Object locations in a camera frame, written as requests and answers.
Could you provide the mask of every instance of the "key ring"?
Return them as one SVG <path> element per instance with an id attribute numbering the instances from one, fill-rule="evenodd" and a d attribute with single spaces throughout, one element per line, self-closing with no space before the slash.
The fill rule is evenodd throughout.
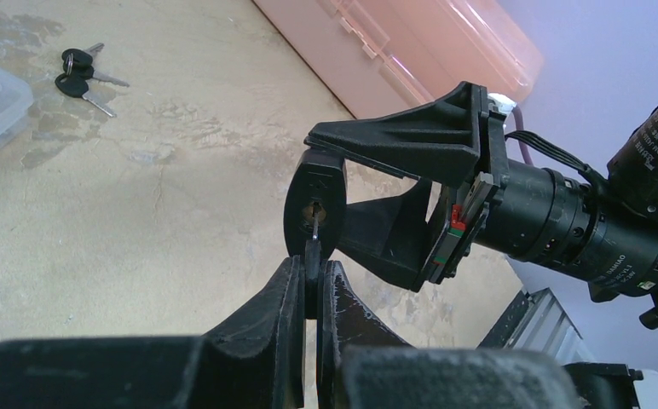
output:
<path id="1" fill-rule="evenodd" d="M 71 72 L 73 72 L 73 53 L 68 55 L 68 61 L 66 61 L 66 63 L 68 64 L 68 69 L 66 70 L 66 74 L 70 76 Z"/>

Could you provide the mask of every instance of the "stained floor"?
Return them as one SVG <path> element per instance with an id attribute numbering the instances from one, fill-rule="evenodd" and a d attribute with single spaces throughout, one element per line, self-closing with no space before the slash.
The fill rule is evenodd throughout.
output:
<path id="1" fill-rule="evenodd" d="M 91 84 L 117 118 L 53 85 L 63 49 L 97 42 L 96 67 L 131 83 Z M 349 118 L 249 0 L 0 2 L 0 66 L 36 99 L 0 152 L 0 340 L 216 325 L 286 256 L 306 132 Z M 407 186 L 349 167 L 351 201 Z M 475 346 L 520 288 L 479 246 L 457 279 L 419 294 L 335 256 L 418 346 Z"/>

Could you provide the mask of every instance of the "pink storage container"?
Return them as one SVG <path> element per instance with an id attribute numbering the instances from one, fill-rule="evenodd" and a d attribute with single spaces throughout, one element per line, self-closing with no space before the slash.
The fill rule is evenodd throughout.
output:
<path id="1" fill-rule="evenodd" d="M 522 101 L 543 58 L 494 0 L 254 0 L 357 118 L 460 81 Z"/>

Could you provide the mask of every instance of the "car key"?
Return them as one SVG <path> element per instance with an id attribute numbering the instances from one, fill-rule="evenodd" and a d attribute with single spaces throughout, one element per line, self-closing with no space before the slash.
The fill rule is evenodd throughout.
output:
<path id="1" fill-rule="evenodd" d="M 111 108 L 100 102 L 95 97 L 95 95 L 90 92 L 88 83 L 86 83 L 85 80 L 79 76 L 68 75 L 63 72 L 61 75 L 55 78 L 55 86 L 58 87 L 58 89 L 65 95 L 68 95 L 72 98 L 82 98 L 90 102 L 96 108 L 105 112 L 111 118 L 116 116 L 116 113 Z"/>
<path id="2" fill-rule="evenodd" d="M 63 54 L 61 54 L 61 59 L 65 65 L 65 63 L 68 61 L 68 56 L 73 54 L 74 66 L 91 66 L 93 64 L 93 59 L 98 55 L 104 46 L 104 43 L 98 43 L 88 47 L 87 49 L 67 49 L 63 51 Z"/>
<path id="3" fill-rule="evenodd" d="M 65 73 L 69 73 L 71 75 L 78 75 L 82 79 L 95 79 L 98 81 L 102 81 L 104 83 L 113 83 L 116 85 L 120 85 L 122 87 L 130 87 L 128 83 L 126 83 L 123 80 L 120 80 L 115 77 L 111 77 L 108 74 L 105 74 L 103 72 L 97 71 L 93 66 L 78 66 L 75 63 L 75 60 L 72 63 L 72 66 L 68 65 L 68 61 L 63 62 L 63 71 Z"/>

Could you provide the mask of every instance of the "black cable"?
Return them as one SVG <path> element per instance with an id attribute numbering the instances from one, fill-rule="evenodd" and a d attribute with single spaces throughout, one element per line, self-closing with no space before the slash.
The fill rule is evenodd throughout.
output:
<path id="1" fill-rule="evenodd" d="M 505 138 L 512 138 L 523 142 L 548 158 L 552 158 L 561 164 L 577 170 L 577 172 L 590 183 L 598 196 L 614 201 L 616 200 L 615 196 L 610 192 L 608 181 L 603 175 L 594 170 L 589 164 L 579 160 L 572 153 L 551 144 L 547 140 L 542 139 L 539 135 L 528 130 L 516 130 L 510 132 L 505 135 Z"/>

